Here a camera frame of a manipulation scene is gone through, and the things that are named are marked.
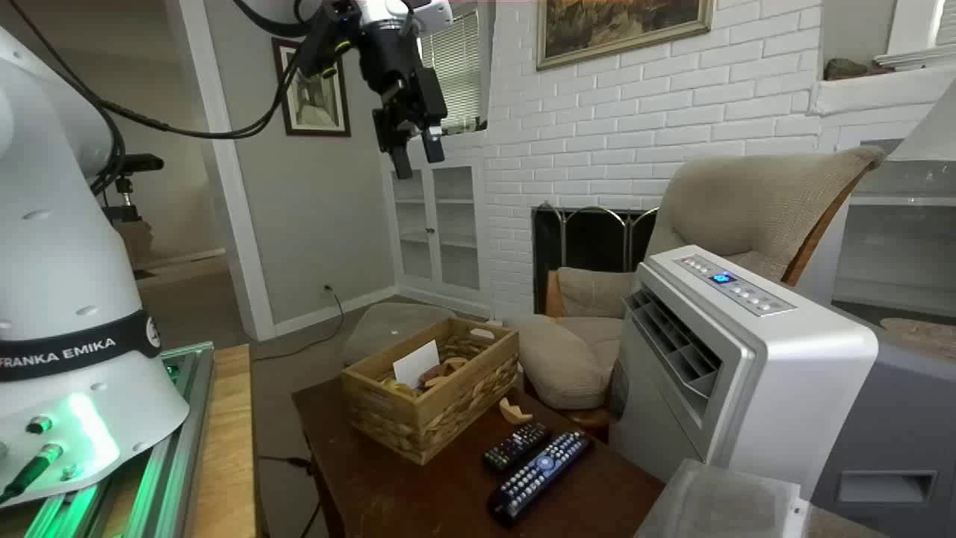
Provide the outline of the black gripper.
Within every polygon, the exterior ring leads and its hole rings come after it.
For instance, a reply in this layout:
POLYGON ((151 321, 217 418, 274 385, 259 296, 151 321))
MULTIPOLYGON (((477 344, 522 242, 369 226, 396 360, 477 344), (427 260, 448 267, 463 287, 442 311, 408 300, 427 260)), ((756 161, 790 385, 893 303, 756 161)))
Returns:
POLYGON ((380 97, 375 113, 386 118, 386 152, 396 181, 411 176, 408 134, 392 124, 420 127, 424 160, 445 161, 442 121, 448 118, 438 75, 420 64, 418 33, 406 22, 366 25, 359 36, 359 67, 366 88, 380 97))

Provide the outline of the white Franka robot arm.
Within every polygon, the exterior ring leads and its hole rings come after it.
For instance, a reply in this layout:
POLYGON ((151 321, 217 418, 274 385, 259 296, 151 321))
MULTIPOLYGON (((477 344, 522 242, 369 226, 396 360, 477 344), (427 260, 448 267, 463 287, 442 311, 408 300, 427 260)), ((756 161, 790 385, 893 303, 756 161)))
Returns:
MULTIPOLYGON (((418 39, 454 22, 448 0, 320 0, 294 25, 291 70, 344 52, 381 104, 380 151, 442 157, 445 100, 418 39)), ((0 43, 0 489, 9 505, 72 493, 159 447, 187 418, 156 321, 90 176, 111 160, 96 104, 18 39, 0 43)))

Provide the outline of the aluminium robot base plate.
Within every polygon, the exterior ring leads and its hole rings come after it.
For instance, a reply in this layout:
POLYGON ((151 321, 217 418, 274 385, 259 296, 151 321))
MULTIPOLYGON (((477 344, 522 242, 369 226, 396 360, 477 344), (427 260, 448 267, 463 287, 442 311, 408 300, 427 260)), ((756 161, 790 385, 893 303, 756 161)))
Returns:
POLYGON ((0 538, 179 538, 214 347, 6 384, 0 538))

